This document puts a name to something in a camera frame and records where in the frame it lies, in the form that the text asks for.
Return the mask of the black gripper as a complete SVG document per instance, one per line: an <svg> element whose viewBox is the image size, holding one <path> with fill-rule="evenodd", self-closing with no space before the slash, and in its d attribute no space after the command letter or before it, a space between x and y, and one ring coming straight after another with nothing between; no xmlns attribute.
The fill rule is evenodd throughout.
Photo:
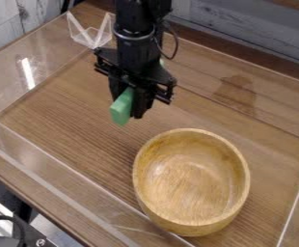
<svg viewBox="0 0 299 247"><path fill-rule="evenodd" d="M151 28L148 33L114 31L116 47L98 47L94 69L108 77L109 92L116 100L126 87L133 90L130 116L140 119L152 107L153 100L169 104L176 79L160 63L164 31Z"/></svg>

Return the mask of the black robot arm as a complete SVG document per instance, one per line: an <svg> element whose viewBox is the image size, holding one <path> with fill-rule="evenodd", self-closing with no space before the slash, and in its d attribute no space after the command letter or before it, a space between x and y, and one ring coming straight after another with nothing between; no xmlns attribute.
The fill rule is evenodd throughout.
<svg viewBox="0 0 299 247"><path fill-rule="evenodd" d="M94 70L108 77L112 119L141 119L153 101L171 103L176 78L161 64L172 60L179 38L165 17L171 0L116 0L112 33L116 47L93 50Z"/></svg>

